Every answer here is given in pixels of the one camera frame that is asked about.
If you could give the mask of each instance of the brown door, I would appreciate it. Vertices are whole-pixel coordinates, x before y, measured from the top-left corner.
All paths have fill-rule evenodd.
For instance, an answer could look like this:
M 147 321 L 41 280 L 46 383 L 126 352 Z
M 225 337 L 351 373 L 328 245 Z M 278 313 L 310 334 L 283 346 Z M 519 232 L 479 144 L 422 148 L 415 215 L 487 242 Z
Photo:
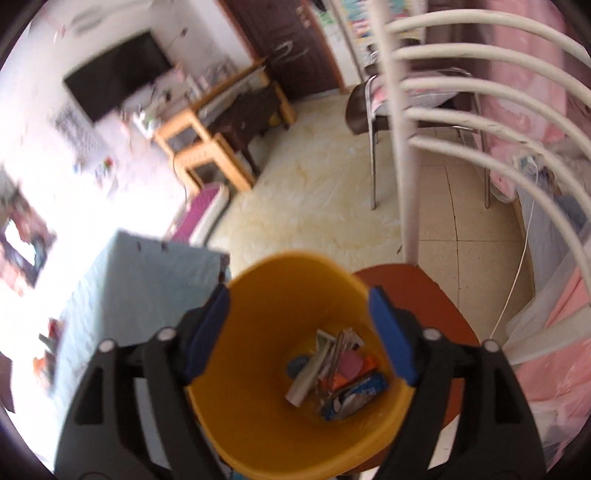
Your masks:
M 291 100 L 339 87 L 306 0 L 225 0 L 256 54 Z

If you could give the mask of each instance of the white cord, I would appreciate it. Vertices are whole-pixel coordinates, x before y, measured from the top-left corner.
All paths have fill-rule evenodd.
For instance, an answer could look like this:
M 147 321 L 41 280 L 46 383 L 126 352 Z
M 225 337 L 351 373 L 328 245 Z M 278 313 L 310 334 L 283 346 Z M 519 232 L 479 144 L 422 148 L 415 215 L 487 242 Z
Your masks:
M 535 163 L 535 160 L 532 157 L 527 158 L 527 163 L 528 163 L 528 165 L 531 163 L 533 163 L 535 165 L 535 185 L 537 186 L 538 185 L 538 176 L 539 176 L 538 165 Z M 527 229 L 525 230 L 525 245 L 523 247 L 523 253 L 521 254 L 521 260 L 519 261 L 519 267 L 517 268 L 517 273 L 515 274 L 515 279 L 513 280 L 513 285 L 511 286 L 511 291 L 509 292 L 509 296 L 507 297 L 507 301 L 505 302 L 505 306 L 503 307 L 503 311 L 501 312 L 499 319 L 496 321 L 496 325 L 492 329 L 492 333 L 489 336 L 489 338 L 493 338 L 493 336 L 496 333 L 497 328 L 499 328 L 499 325 L 501 324 L 501 319 L 503 318 L 503 315 L 505 314 L 505 310 L 507 309 L 507 305 L 509 305 L 509 301 L 511 299 L 511 296 L 513 295 L 513 291 L 515 290 L 517 278 L 519 278 L 519 274 L 521 273 L 521 267 L 523 266 L 525 252 L 527 251 L 527 239 L 530 235 L 531 219 L 534 217 L 534 208 L 535 208 L 535 201 L 532 200 L 531 201 L 530 219 L 527 222 Z

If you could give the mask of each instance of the white metal bar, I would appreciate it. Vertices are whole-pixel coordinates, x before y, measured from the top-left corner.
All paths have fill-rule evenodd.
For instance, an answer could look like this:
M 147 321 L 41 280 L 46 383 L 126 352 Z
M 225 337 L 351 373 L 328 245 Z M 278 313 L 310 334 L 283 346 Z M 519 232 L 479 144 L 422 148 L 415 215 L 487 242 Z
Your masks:
M 458 112 L 444 108 L 409 108 L 405 111 L 405 115 L 415 121 L 438 122 L 444 124 L 461 125 L 463 127 L 474 128 L 490 133 L 496 137 L 503 138 L 512 142 L 516 142 L 524 148 L 535 152 L 538 158 L 549 167 L 556 176 L 566 183 L 573 196 L 577 199 L 579 205 L 583 209 L 587 220 L 591 222 L 591 197 L 587 190 L 577 181 L 571 171 L 562 163 L 562 161 L 544 148 L 539 142 L 532 140 L 526 135 L 517 133 L 512 128 L 483 118 L 473 113 Z
M 590 336 L 591 306 L 587 304 L 552 327 L 503 347 L 503 352 L 511 365 L 519 365 L 568 347 L 575 341 L 586 340 Z
M 492 24 L 516 28 L 537 35 L 541 38 L 545 38 L 591 68 L 591 58 L 589 57 L 587 50 L 572 38 L 552 27 L 536 22 L 531 18 L 505 12 L 495 12 L 476 8 L 444 10 L 400 18 L 388 24 L 386 29 L 391 33 L 400 34 L 416 28 L 452 24 Z
M 450 92 L 473 92 L 481 95 L 494 95 L 496 97 L 518 103 L 535 113 L 545 117 L 561 130 L 583 151 L 591 161 L 591 140 L 571 120 L 562 113 L 554 110 L 544 102 L 536 100 L 524 92 L 512 87 L 502 85 L 489 80 L 479 80 L 464 77 L 421 77 L 403 80 L 400 84 L 402 90 L 427 90 L 441 89 Z
M 472 43 L 438 43 L 399 48 L 392 52 L 392 56 L 396 60 L 466 58 L 504 61 L 530 69 L 553 80 L 591 107 L 591 90 L 572 75 L 531 55 L 507 48 Z
M 395 51 L 400 42 L 385 29 L 385 24 L 390 18 L 389 5 L 384 0 L 370 0 L 368 11 L 380 50 Z M 381 55 L 380 64 L 388 89 L 392 151 L 400 206 L 402 255 L 406 264 L 418 265 L 420 163 L 417 150 L 408 143 L 409 137 L 416 132 L 416 125 L 403 115 L 403 110 L 409 107 L 410 103 L 406 92 L 398 87 L 400 81 L 407 77 L 408 66 L 406 62 L 390 55 Z
M 579 237 L 560 208 L 558 208 L 541 188 L 536 186 L 530 179 L 523 176 L 514 168 L 502 164 L 490 155 L 481 153 L 478 150 L 421 135 L 412 137 L 408 142 L 417 148 L 449 155 L 451 157 L 463 158 L 464 160 L 471 161 L 482 167 L 494 170 L 501 175 L 507 176 L 517 185 L 527 190 L 527 192 L 548 214 L 558 231 L 562 234 L 564 241 L 571 249 L 581 272 L 581 276 L 583 277 L 587 293 L 591 298 L 591 268 L 589 267 L 589 261 L 585 255 L 583 246 L 579 241 Z M 517 349 L 519 345 L 523 345 L 522 342 L 516 343 L 510 350 L 512 363 L 519 363 L 519 361 L 522 361 L 524 358 L 535 359 L 571 345 L 572 343 L 587 339 L 591 335 L 591 322 L 584 324 L 585 319 L 589 321 L 589 316 L 586 314 L 582 316 L 572 316 L 568 319 L 562 320 L 560 323 L 546 329 L 543 336 L 538 337 L 538 339 L 541 338 L 541 340 L 543 340 L 542 342 L 528 342 L 525 344 L 527 346 L 526 351 L 522 352 Z M 557 332 L 559 336 L 555 337 L 553 332 Z

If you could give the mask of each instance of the black tv screen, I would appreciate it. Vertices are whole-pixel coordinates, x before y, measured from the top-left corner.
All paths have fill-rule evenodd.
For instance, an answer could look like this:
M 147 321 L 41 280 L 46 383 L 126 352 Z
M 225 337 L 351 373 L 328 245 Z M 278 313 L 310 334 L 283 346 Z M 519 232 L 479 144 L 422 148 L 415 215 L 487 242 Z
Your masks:
M 171 68 L 154 37 L 146 32 L 103 52 L 64 81 L 96 122 Z

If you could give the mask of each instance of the beige tile floor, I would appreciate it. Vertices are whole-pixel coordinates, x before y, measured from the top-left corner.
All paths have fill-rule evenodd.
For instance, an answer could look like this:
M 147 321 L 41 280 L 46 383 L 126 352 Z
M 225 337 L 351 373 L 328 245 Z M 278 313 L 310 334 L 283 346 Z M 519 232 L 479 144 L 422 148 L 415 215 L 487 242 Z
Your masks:
M 391 143 L 377 147 L 378 208 L 369 208 L 367 135 L 354 137 L 344 122 L 346 96 L 296 104 L 287 132 L 270 131 L 252 145 L 263 173 L 252 192 L 237 194 L 209 242 L 230 252 L 238 274 L 262 258 L 307 249 L 349 271 L 401 262 L 397 189 Z M 455 140 L 451 129 L 429 131 Z M 456 158 L 421 158 L 419 263 L 458 306 L 479 337 L 496 323 L 515 277 L 523 246 L 511 205 L 483 204 L 474 167 Z M 531 298 L 522 269 L 504 321 Z M 496 337 L 504 340 L 502 328 Z

